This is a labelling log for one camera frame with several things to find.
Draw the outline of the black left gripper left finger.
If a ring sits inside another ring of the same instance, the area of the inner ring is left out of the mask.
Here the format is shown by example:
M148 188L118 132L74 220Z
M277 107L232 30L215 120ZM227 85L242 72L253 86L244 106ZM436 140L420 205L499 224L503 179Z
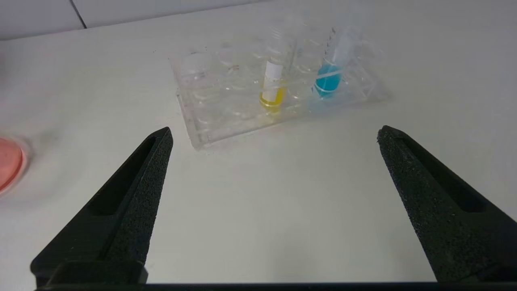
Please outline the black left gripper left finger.
M31 262L37 286L144 284L173 136L151 133Z

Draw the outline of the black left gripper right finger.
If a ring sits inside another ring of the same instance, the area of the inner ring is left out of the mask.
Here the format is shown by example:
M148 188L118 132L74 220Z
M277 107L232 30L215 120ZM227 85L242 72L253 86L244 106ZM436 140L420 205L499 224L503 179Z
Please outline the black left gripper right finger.
M516 282L517 223L403 131L377 143L438 282Z

